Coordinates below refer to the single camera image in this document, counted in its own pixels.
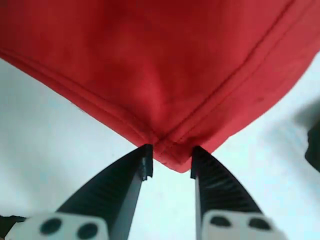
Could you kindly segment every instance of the red cloth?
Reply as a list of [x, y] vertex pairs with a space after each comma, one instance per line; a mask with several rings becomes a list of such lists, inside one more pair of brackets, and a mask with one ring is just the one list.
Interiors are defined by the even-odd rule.
[[185, 172], [320, 49], [320, 0], [3, 0], [0, 57]]

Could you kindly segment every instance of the black object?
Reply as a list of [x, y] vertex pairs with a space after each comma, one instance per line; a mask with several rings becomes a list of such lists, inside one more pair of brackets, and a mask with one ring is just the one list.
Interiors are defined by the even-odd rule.
[[263, 220], [261, 218], [250, 219], [249, 226], [251, 228], [255, 228], [255, 229], [259, 229], [259, 230], [266, 230], [266, 231], [271, 230], [271, 226], [269, 225], [269, 223], [267, 223], [265, 220]]
[[153, 176], [153, 147], [123, 156], [72, 195], [57, 212], [96, 216], [108, 225], [110, 240], [126, 240], [142, 181]]
[[320, 172], [320, 122], [308, 132], [308, 143], [305, 159]]
[[0, 215], [0, 238], [4, 239], [16, 223], [22, 223], [26, 220], [21, 216], [1, 216]]
[[61, 225], [62, 221], [60, 218], [51, 218], [42, 224], [42, 226], [40, 227], [40, 232], [43, 235], [54, 234], [59, 231]]
[[224, 216], [214, 216], [210, 223], [219, 227], [231, 227], [231, 222]]
[[209, 210], [261, 213], [240, 182], [209, 152], [196, 146], [191, 178], [195, 179], [196, 235], [201, 239], [202, 220]]
[[98, 233], [98, 226], [94, 223], [87, 223], [79, 228], [78, 237], [82, 240], [91, 239]]

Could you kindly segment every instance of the white background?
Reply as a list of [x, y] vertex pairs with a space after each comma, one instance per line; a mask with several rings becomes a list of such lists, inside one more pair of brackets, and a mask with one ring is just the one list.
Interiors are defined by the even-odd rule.
[[[320, 55], [272, 109], [213, 154], [289, 240], [320, 239], [320, 173], [304, 159], [320, 117]], [[53, 212], [136, 147], [67, 99], [0, 60], [0, 215]], [[129, 240], [195, 240], [190, 173], [154, 162]]]

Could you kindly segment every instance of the seam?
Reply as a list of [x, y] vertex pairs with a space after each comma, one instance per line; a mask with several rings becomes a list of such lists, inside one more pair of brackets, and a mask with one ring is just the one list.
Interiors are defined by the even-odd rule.
[[[285, 12], [289, 9], [289, 7], [292, 5], [292, 3], [294, 2], [294, 0], [292, 0], [284, 9], [284, 11], [282, 11], [282, 13], [280, 14], [280, 16], [277, 18], [277, 20], [275, 21], [275, 23], [272, 25], [271, 29], [279, 22], [279, 20], [281, 19], [281, 17], [285, 14]], [[256, 69], [249, 75], [247, 76], [244, 81], [242, 81], [241, 83], [239, 83], [237, 86], [235, 86], [216, 106], [214, 106], [205, 116], [201, 117], [200, 120], [198, 120], [191, 128], [189, 128], [188, 131], [186, 131], [176, 142], [180, 142], [188, 133], [190, 133], [194, 128], [196, 128], [196, 126], [198, 126], [202, 121], [204, 121], [218, 106], [220, 106], [225, 99], [227, 99], [237, 88], [239, 88], [240, 86], [242, 86], [252, 75], [254, 75], [265, 63], [265, 61], [267, 60], [267, 58], [269, 57], [270, 53], [273, 52], [273, 49], [279, 44], [279, 42], [281, 42], [281, 40], [286, 36], [286, 34], [299, 22], [299, 20], [306, 14], [306, 12], [310, 9], [310, 7], [313, 5], [314, 0], [311, 1], [311, 3], [302, 11], [302, 13], [297, 17], [296, 20], [293, 21], [293, 23], [287, 28], [287, 30], [283, 33], [283, 35], [276, 41], [276, 43], [274, 44], [274, 46], [267, 52], [267, 54], [264, 56], [264, 58], [262, 59], [261, 63], [256, 67]], [[267, 35], [264, 35], [262, 40], [260, 40], [258, 42], [258, 45], [266, 38]], [[244, 65], [244, 63], [238, 67], [228, 78], [227, 80], [229, 80], [232, 76], [234, 76], [238, 70]], [[202, 107], [204, 104], [207, 103], [207, 101], [212, 97], [212, 94], [214, 94], [216, 91], [213, 91], [213, 93], [211, 93], [211, 95], [205, 100], [205, 102], [203, 104], [201, 104], [199, 107], [196, 108], [196, 110], [198, 110], [200, 107]], [[174, 156], [173, 154], [171, 154], [171, 149], [173, 148], [175, 144], [172, 143], [168, 149], [164, 149], [162, 151], [162, 153], [160, 153], [159, 157], [161, 157], [164, 153], [166, 154], [170, 154], [175, 160], [177, 160], [177, 157]]]
[[[126, 125], [127, 127], [129, 127], [140, 139], [146, 140], [142, 135], [140, 135], [140, 133], [139, 133], [137, 130], [135, 130], [130, 124], [128, 124], [128, 122], [123, 121], [122, 119], [118, 118], [117, 116], [113, 115], [112, 113], [108, 112], [107, 110], [105, 110], [105, 109], [97, 106], [97, 105], [94, 104], [93, 102], [87, 100], [87, 99], [84, 98], [83, 96], [81, 96], [81, 95], [77, 94], [76, 92], [72, 91], [70, 88], [65, 87], [65, 86], [64, 86], [63, 84], [61, 84], [59, 81], [57, 81], [57, 80], [55, 80], [54, 78], [48, 76], [47, 74], [42, 73], [41, 71], [38, 71], [38, 70], [35, 69], [34, 67], [32, 67], [32, 66], [30, 66], [29, 64], [25, 63], [24, 60], [19, 59], [19, 58], [16, 58], [16, 57], [13, 57], [12, 55], [9, 55], [9, 54], [4, 53], [3, 51], [1, 51], [1, 48], [0, 48], [0, 54], [3, 55], [3, 56], [7, 56], [7, 57], [9, 57], [9, 58], [12, 58], [14, 61], [19, 61], [20, 64], [26, 66], [27, 68], [31, 69], [32, 71], [34, 71], [34, 72], [36, 72], [36, 73], [38, 73], [38, 74], [41, 74], [41, 75], [45, 76], [46, 78], [50, 79], [51, 81], [55, 82], [57, 85], [62, 86], [64, 89], [67, 89], [68, 91], [70, 91], [71, 93], [73, 93], [73, 94], [76, 95], [77, 97], [83, 99], [84, 101], [86, 101], [86, 102], [89, 103], [90, 105], [98, 108], [99, 110], [102, 110], [103, 112], [109, 114], [110, 116], [112, 116], [113, 118], [115, 118], [116, 120], [118, 120], [120, 123], [122, 123], [122, 124]], [[51, 70], [50, 70], [49, 68], [47, 68], [46, 66], [44, 66], [44, 65], [41, 65], [41, 66], [44, 67], [44, 68], [46, 68], [48, 71], [51, 71]]]

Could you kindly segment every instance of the black screw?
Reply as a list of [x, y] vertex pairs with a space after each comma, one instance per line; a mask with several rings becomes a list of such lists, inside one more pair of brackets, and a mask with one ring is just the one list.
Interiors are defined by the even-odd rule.
[[50, 235], [56, 233], [62, 225], [62, 221], [59, 218], [51, 218], [45, 221], [40, 228], [40, 232], [43, 235]]
[[249, 222], [249, 226], [251, 228], [260, 229], [260, 230], [266, 230], [266, 231], [271, 230], [271, 226], [269, 225], [269, 223], [267, 223], [265, 220], [261, 218], [251, 218]]
[[81, 226], [78, 230], [78, 237], [82, 240], [87, 240], [93, 238], [97, 235], [98, 226], [94, 223], [86, 223]]
[[231, 222], [224, 216], [214, 216], [210, 223], [219, 227], [231, 227]]

